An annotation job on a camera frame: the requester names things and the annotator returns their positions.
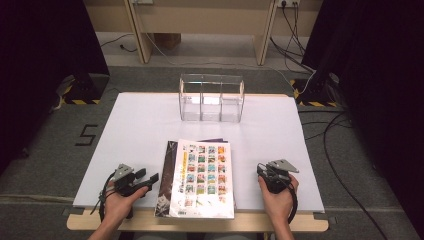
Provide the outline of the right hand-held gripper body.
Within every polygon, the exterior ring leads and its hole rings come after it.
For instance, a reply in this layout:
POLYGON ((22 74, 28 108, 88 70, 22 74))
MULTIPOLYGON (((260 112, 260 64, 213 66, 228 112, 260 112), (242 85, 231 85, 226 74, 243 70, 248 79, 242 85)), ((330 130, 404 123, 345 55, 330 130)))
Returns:
POLYGON ((263 176, 268 191, 278 194, 286 189, 291 184, 290 172, 298 173, 299 170, 285 159, 268 162, 263 176))

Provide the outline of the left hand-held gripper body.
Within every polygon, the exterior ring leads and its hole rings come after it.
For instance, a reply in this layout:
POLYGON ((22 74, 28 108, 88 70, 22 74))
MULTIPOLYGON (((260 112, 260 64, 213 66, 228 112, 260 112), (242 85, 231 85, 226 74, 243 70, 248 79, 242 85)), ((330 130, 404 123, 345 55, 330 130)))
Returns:
POLYGON ((122 197, 128 197, 134 194, 138 189, 137 185, 140 179, 135 178, 134 169, 126 164, 120 164, 113 175, 115 191, 122 197))

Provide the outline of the white picture-grid magazine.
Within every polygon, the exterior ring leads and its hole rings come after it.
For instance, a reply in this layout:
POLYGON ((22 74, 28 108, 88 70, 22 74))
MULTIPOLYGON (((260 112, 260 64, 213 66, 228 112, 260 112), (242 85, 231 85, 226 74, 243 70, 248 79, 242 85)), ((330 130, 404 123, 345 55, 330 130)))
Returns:
POLYGON ((169 215, 233 219, 231 147, 227 142, 178 141, 169 215))

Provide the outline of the clear acrylic file holder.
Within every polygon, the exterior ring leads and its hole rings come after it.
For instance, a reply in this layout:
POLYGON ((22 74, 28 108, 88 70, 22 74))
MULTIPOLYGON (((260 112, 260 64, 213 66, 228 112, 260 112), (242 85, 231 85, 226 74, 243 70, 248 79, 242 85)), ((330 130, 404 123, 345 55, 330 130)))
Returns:
POLYGON ((237 75, 182 74, 181 119, 239 123, 245 100, 244 86, 243 77, 237 75))

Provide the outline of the person's right hand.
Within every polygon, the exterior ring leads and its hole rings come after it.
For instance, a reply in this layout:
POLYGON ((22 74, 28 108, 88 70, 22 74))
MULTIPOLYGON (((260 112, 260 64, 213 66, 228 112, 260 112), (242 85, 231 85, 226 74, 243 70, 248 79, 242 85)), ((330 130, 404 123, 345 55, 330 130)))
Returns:
POLYGON ((289 189, 285 189, 278 194, 268 191, 265 180, 259 176, 258 183, 262 192, 265 212, 271 220, 287 221, 293 208, 292 195, 289 189))

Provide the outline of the person's left hand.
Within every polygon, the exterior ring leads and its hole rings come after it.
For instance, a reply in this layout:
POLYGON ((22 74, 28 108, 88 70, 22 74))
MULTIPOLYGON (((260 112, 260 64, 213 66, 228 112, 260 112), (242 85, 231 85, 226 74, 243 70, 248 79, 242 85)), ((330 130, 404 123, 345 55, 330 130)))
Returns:
POLYGON ((121 224, 128 216, 133 204, 144 197, 147 192, 148 188, 142 187, 132 195, 125 197, 115 191, 108 191, 106 194, 104 222, 121 224))

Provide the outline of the white table board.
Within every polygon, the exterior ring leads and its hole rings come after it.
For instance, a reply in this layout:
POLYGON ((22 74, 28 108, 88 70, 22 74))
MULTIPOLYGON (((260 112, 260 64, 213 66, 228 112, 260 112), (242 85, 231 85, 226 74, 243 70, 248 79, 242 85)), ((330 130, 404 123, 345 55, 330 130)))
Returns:
POLYGON ((181 120, 176 93, 119 94, 73 204, 95 205, 107 177, 121 163, 160 173, 168 142, 216 138, 231 146, 237 209, 263 208, 256 166, 285 159, 299 170, 298 209, 324 210, 297 105, 279 95, 246 96, 241 121, 232 123, 181 120))

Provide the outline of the light wooden table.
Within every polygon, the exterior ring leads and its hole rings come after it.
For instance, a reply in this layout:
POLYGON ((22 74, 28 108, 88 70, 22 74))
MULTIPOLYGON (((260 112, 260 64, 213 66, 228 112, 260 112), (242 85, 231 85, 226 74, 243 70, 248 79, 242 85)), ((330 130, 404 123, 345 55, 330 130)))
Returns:
MULTIPOLYGON (((232 220, 212 219, 177 219, 159 218, 154 214, 158 192, 152 190, 147 196, 139 200, 135 205, 134 217, 125 221, 121 228, 125 231, 143 232, 269 232, 272 229, 269 219, 263 208, 261 210, 239 210, 236 208, 235 217, 232 220)), ((82 207, 82 215, 72 214, 69 216, 67 226, 71 230, 94 230, 100 220, 90 207, 82 207)), ((295 232, 323 232, 328 228, 326 220, 315 220, 311 211, 298 209, 295 218, 291 222, 291 228, 295 232)))

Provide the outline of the black hazard-striped stand base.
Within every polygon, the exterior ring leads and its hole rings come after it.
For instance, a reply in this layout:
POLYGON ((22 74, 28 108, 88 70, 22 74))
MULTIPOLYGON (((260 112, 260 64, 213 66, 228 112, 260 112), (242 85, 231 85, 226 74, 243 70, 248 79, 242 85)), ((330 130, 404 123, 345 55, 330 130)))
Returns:
POLYGON ((89 74, 87 79, 70 80, 62 95, 64 104, 90 105, 99 104, 110 76, 104 74, 89 74))
POLYGON ((336 100, 325 81, 316 80, 314 75, 308 78, 296 78, 290 81, 295 102, 301 106, 336 107, 336 100))

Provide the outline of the brown cardboard box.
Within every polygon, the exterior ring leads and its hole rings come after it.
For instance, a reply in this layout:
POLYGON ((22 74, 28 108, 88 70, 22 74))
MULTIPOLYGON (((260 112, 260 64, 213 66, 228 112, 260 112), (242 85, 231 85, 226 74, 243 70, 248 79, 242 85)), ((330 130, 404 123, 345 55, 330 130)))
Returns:
POLYGON ((163 48, 172 50, 181 43, 181 35, 179 33, 155 33, 155 43, 163 48))

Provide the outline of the black curtain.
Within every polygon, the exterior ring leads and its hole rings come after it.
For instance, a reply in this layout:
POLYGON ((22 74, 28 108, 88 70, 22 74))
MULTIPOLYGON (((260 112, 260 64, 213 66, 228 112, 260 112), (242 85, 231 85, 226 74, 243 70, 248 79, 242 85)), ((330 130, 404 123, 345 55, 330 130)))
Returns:
POLYGON ((108 72, 83 0, 0 0, 0 175, 66 77, 108 72))
POLYGON ((365 146, 424 239, 424 0, 323 0, 305 64, 339 79, 365 146))

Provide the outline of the beige wooden desk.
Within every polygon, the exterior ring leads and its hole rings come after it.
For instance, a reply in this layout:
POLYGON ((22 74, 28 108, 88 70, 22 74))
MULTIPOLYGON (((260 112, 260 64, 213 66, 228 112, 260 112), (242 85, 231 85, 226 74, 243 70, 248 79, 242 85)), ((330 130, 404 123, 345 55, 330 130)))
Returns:
POLYGON ((155 33, 248 35, 256 62, 265 63, 269 38, 300 37, 313 29, 323 0, 300 0, 295 8, 277 9, 277 0, 83 0, 97 32, 135 35, 141 63, 150 61, 155 33))

